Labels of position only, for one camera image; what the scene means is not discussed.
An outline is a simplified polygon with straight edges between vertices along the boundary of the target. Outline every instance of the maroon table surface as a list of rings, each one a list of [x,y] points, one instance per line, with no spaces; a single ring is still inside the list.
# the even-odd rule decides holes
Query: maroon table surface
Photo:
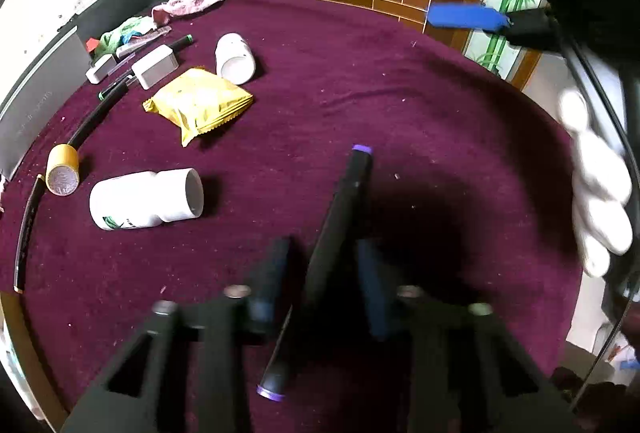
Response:
[[[188,33],[195,39],[180,53],[178,70],[150,91],[127,93],[81,147],[78,190],[67,197],[47,192],[34,222],[24,301],[67,405],[156,300],[206,301],[241,281],[278,236],[295,235],[310,247],[354,143],[374,149],[371,234],[413,262],[436,295],[455,299],[465,287],[493,304],[551,373],[570,327],[580,266],[568,137],[546,113],[454,50],[358,8],[226,0],[172,27],[163,41]],[[142,102],[190,67],[215,71],[216,42],[232,31],[259,61],[245,85],[255,103],[182,148],[178,127],[145,113]],[[96,105],[98,88],[87,83],[72,95],[7,186],[3,290],[12,289],[34,176]],[[190,166],[206,190],[201,218],[113,232],[92,221],[88,198],[96,182]],[[256,432],[395,431],[400,391],[376,382],[393,377],[393,353],[370,345],[338,349],[307,366],[281,404],[254,392],[271,346],[245,353]]]

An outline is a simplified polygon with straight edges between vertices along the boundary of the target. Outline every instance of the wire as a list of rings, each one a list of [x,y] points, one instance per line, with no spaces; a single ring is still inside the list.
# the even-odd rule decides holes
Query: wire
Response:
[[[618,135],[620,142],[622,142],[622,147],[625,150],[625,154],[626,154],[628,163],[630,165],[630,175],[633,181],[633,185],[636,188],[636,198],[637,198],[638,196],[640,196],[640,171],[638,171],[638,162],[636,161],[636,156],[633,153],[631,144],[626,136],[626,132],[623,129],[622,124],[620,124],[620,120],[616,114],[616,111],[611,105],[609,101],[609,97],[607,96],[607,93],[604,91],[604,88],[602,87],[602,84],[600,83],[598,76],[593,70],[591,63],[587,60],[582,49],[579,47],[575,39],[573,39],[569,35],[565,35],[564,33],[562,33],[561,28],[557,21],[553,21],[552,23],[554,25],[554,29],[556,30],[556,35],[558,35],[558,40],[560,42],[562,53],[565,56],[569,56],[570,53],[567,52],[567,50],[570,49],[571,51],[573,51],[575,56],[578,58],[578,61],[580,61],[580,64],[582,65],[584,71],[587,73],[589,80],[593,84],[593,88],[595,88],[596,93],[598,93],[598,96],[600,97],[600,100],[604,105],[604,109],[607,111],[607,115],[609,116],[611,123],[613,124],[614,129],[616,130],[616,134]],[[577,67],[575,66],[575,63],[573,63],[572,60],[569,58],[566,59],[566,62],[572,74],[574,75],[574,79],[576,80],[576,83],[580,85],[581,80],[578,74]],[[640,200],[636,199],[636,210],[638,210],[638,203],[640,203]],[[638,233],[638,229],[634,229],[634,239],[637,239],[637,236],[636,236],[637,233]],[[636,254],[636,259],[633,265],[635,265],[639,259],[640,258],[638,257],[638,254]],[[587,375],[585,376],[582,382],[582,385],[580,386],[580,389],[575,394],[574,399],[571,401],[571,404],[569,405],[570,411],[573,411],[578,405],[578,403],[580,402],[580,399],[582,398],[584,392],[588,387],[589,378],[593,373],[593,370],[596,368],[596,365],[602,360],[607,350],[609,350],[611,343],[620,332],[620,328],[622,328],[622,323],[625,320],[627,313],[629,312],[629,308],[631,308],[631,303],[633,302],[634,294],[640,289],[640,272],[635,272],[633,276],[635,276],[635,279],[632,283],[632,288],[629,291],[628,297],[626,298],[626,303],[622,311],[622,315],[616,321],[616,324],[613,326],[613,329],[609,333],[609,336],[607,336],[607,340],[604,342],[602,348],[600,349],[600,352],[598,352],[598,355],[593,361],[593,364],[591,365],[591,368],[587,372]]]

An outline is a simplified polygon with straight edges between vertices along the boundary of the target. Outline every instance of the yellow snack package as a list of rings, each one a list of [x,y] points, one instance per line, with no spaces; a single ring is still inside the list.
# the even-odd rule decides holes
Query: yellow snack package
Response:
[[[145,111],[159,113],[182,130],[182,147],[240,115],[251,93],[201,68],[190,68],[146,100]]]

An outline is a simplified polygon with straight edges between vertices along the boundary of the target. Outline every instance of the metal bolt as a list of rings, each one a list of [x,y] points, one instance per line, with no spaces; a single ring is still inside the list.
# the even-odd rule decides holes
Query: metal bolt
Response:
[[[473,303],[468,308],[469,313],[475,316],[489,316],[494,313],[494,309],[489,303]]]
[[[401,285],[396,294],[401,298],[419,298],[422,297],[424,291],[417,285]]]
[[[249,285],[229,285],[223,290],[223,294],[228,298],[246,298],[251,294]]]
[[[153,306],[154,314],[158,314],[160,316],[168,316],[175,312],[175,309],[178,307],[176,303],[173,301],[165,301],[160,300],[156,301]]]

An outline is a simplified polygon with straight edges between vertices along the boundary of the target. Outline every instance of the pink cloth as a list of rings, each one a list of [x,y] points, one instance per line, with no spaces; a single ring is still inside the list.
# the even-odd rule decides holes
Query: pink cloth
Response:
[[[153,7],[151,17],[159,27],[162,27],[174,16],[202,12],[219,1],[222,0],[169,0],[167,3]]]

